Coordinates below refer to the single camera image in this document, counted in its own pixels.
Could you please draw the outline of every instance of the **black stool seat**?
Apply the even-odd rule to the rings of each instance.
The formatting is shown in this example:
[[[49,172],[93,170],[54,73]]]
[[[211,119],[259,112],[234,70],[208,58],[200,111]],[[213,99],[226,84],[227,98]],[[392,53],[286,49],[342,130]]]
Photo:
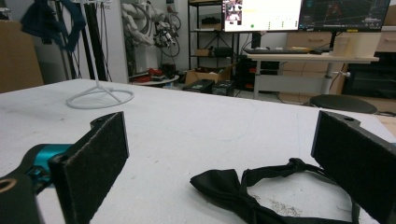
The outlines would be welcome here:
[[[376,107],[374,105],[345,95],[317,95],[312,97],[309,103],[316,107],[364,114],[374,114],[376,112]]]

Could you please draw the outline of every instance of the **white monitor screen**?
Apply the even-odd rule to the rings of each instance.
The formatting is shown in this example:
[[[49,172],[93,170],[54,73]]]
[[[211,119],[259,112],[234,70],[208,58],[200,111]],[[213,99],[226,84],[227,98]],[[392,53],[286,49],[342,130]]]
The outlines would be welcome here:
[[[298,29],[302,0],[223,0],[223,31]]]

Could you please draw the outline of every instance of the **white metal stand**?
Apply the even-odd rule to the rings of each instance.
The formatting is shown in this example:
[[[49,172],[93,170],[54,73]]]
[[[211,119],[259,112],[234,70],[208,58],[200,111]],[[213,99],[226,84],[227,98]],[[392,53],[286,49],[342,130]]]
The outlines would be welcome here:
[[[89,4],[89,3],[96,3],[96,2],[111,2],[111,1],[89,1],[89,0],[79,0],[79,3],[81,5],[81,11],[82,11],[82,15],[84,17],[85,20],[87,20],[87,15],[85,13],[84,10],[84,4]],[[87,38],[89,40],[91,40],[91,36],[90,36],[90,32],[88,30],[88,25],[85,26],[85,31],[87,33]],[[86,91],[83,91],[75,96],[70,97],[69,99],[66,100],[66,104],[72,108],[75,109],[99,109],[99,108],[105,108],[105,107],[111,107],[111,106],[115,106],[115,105],[122,105],[125,104],[127,102],[129,102],[130,100],[132,100],[134,98],[134,93],[132,91],[126,91],[126,90],[113,90],[113,89],[106,89],[105,87],[103,87],[100,83],[99,83],[99,78],[97,75],[97,71],[96,71],[96,66],[95,66],[95,58],[93,56],[93,50],[92,50],[92,43],[89,43],[88,45],[89,51],[90,51],[90,55],[92,56],[92,65],[93,65],[93,74],[95,77],[95,81],[96,81],[96,86],[93,88],[90,88]],[[119,97],[117,97],[114,92],[124,92],[127,93],[129,96],[126,99],[120,99]],[[77,98],[81,98],[84,96],[88,96],[90,94],[97,94],[97,93],[106,93],[108,95],[110,95],[114,102],[106,102],[104,105],[87,105],[86,103],[84,105],[78,105],[76,104],[75,100]]]

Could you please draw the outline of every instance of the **desk leg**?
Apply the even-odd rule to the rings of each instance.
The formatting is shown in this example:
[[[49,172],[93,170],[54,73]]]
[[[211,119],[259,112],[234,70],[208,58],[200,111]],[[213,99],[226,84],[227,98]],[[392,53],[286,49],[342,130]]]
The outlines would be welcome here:
[[[320,93],[322,94],[329,94],[330,86],[332,85],[332,68],[333,63],[329,63],[327,66],[326,76],[324,76],[322,81],[322,86],[320,89]]]
[[[254,89],[253,89],[253,99],[257,100],[259,98],[259,83],[257,81],[257,76],[260,75],[260,70],[262,69],[262,61],[257,61],[256,64],[256,75],[254,77]]]

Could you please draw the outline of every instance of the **black monitor screen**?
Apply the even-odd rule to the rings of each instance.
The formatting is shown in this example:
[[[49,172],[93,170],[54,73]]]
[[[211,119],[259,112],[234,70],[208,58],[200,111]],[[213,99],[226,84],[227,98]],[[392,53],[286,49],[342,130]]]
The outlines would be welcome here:
[[[390,0],[303,0],[299,30],[379,32]]]
[[[222,0],[223,31],[298,29],[301,0]]]

